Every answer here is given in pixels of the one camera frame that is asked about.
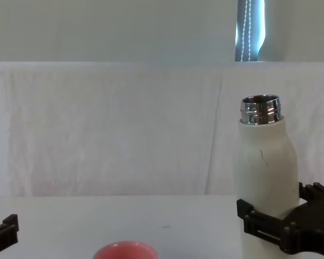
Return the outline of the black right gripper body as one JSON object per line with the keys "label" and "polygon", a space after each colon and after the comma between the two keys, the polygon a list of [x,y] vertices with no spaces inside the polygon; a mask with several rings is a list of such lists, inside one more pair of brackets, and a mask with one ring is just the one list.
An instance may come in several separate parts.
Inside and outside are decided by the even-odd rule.
{"label": "black right gripper body", "polygon": [[324,198],[296,207],[282,220],[280,249],[290,255],[324,255]]}

